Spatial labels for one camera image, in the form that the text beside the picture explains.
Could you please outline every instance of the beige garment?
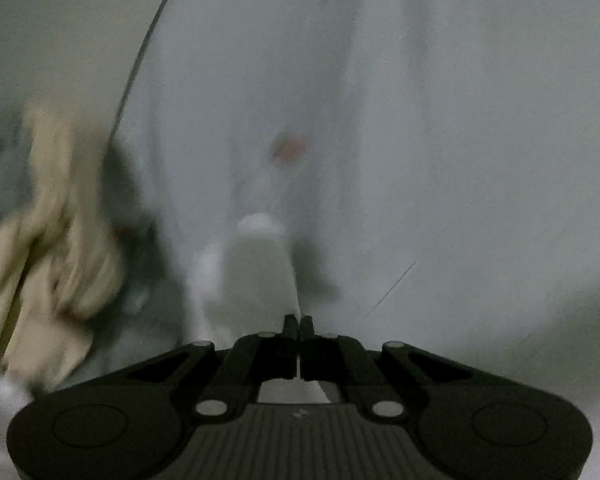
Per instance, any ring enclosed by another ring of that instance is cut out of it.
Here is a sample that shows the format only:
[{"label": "beige garment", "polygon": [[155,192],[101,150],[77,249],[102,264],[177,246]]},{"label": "beige garment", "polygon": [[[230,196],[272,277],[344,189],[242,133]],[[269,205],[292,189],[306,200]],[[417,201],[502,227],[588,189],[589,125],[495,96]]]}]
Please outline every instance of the beige garment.
[{"label": "beige garment", "polygon": [[84,359],[79,321],[120,290],[122,260],[100,215],[106,137],[30,105],[33,202],[0,224],[0,367],[50,389]]}]

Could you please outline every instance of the crumpled beige fabric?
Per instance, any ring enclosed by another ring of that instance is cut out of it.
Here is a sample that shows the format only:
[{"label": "crumpled beige fabric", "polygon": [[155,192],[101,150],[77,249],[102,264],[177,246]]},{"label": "crumpled beige fabric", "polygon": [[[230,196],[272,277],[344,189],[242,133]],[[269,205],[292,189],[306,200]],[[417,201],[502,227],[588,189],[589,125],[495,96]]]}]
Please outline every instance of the crumpled beige fabric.
[{"label": "crumpled beige fabric", "polygon": [[100,215],[106,137],[28,105],[33,202],[0,224],[0,367],[51,389],[84,359],[80,321],[120,290],[122,258]]}]

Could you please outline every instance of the silver screw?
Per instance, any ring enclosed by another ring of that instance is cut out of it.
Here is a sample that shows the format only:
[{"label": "silver screw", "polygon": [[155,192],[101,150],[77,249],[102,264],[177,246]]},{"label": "silver screw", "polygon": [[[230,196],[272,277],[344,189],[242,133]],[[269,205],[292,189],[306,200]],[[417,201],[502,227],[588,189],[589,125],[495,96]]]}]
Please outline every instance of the silver screw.
[{"label": "silver screw", "polygon": [[227,410],[227,405],[222,400],[203,400],[202,402],[197,403],[196,411],[200,415],[205,416],[219,416],[224,415]]},{"label": "silver screw", "polygon": [[384,343],[387,348],[402,348],[404,343],[402,341],[388,341]]},{"label": "silver screw", "polygon": [[371,407],[371,411],[377,416],[389,418],[392,416],[402,415],[404,412],[404,406],[401,405],[400,402],[395,402],[393,400],[381,400],[380,402],[376,402]]}]

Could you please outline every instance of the beige cloth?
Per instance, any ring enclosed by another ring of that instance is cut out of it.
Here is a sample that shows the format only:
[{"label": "beige cloth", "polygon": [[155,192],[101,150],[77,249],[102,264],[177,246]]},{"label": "beige cloth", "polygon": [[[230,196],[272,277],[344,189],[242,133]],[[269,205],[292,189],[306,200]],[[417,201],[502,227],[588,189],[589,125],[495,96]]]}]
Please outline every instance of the beige cloth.
[{"label": "beige cloth", "polygon": [[34,199],[0,224],[0,367],[50,389],[84,359],[79,321],[119,291],[122,260],[100,216],[106,138],[30,105]]}]

